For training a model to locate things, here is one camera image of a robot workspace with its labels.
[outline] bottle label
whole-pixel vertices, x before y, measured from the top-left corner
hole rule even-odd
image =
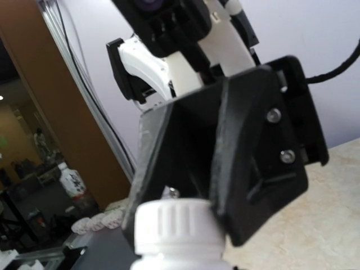
[[[87,191],[84,181],[77,172],[69,173],[62,184],[64,185],[66,193],[72,199],[81,198]]]

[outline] wooden door frame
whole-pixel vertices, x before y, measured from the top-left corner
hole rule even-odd
[[[99,203],[128,196],[130,183],[77,88],[36,0],[0,1],[0,38],[69,165]]]

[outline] dark floor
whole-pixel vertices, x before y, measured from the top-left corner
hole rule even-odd
[[[68,197],[64,188],[58,181],[53,182],[36,193],[27,196],[22,201],[16,202],[18,210],[25,219],[28,217],[30,212],[38,209],[42,212],[47,222],[50,222],[51,218],[55,214],[61,216],[68,215],[65,210],[72,205],[73,204],[70,197]],[[3,216],[6,219],[16,220],[13,213],[6,204],[4,204]],[[56,239],[52,238],[51,240],[44,242],[41,246],[32,242],[32,240],[26,235],[22,237],[21,240],[25,246],[29,247],[29,250],[33,251],[34,249],[36,250],[60,246],[64,241],[64,238],[67,238],[70,234],[71,232],[69,231],[63,237]]]

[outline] white bottle with label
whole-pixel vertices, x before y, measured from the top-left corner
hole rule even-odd
[[[88,192],[78,171],[69,169],[65,162],[59,164],[58,168],[61,170],[60,183],[74,205],[80,211],[86,211],[96,206],[94,198]]]
[[[225,234],[200,199],[151,201],[135,216],[135,252],[130,270],[232,270],[222,260]]]

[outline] white bottle cap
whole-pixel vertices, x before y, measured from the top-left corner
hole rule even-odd
[[[158,200],[140,205],[134,238],[137,254],[221,254],[225,248],[225,235],[210,202],[201,199]]]
[[[59,168],[60,170],[65,170],[65,169],[68,168],[68,165],[67,165],[65,162],[62,162],[62,163],[60,163],[60,164],[58,165],[58,168]]]

